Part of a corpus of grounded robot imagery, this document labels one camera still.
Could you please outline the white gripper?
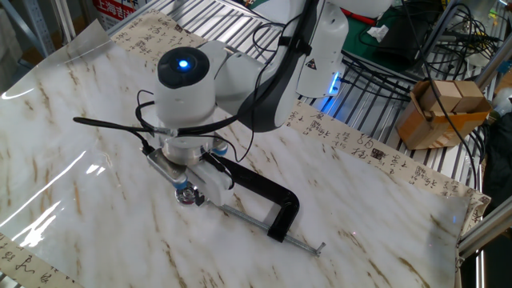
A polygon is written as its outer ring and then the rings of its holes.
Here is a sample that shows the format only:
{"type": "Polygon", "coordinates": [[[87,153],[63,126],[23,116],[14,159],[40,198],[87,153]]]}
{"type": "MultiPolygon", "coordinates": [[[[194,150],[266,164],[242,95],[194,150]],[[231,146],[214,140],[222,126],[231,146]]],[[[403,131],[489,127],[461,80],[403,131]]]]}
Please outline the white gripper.
{"type": "Polygon", "coordinates": [[[195,196],[195,205],[201,206],[206,198],[216,206],[223,206],[233,195],[234,182],[224,167],[215,158],[199,161],[187,167],[187,177],[201,192],[195,196]]]}

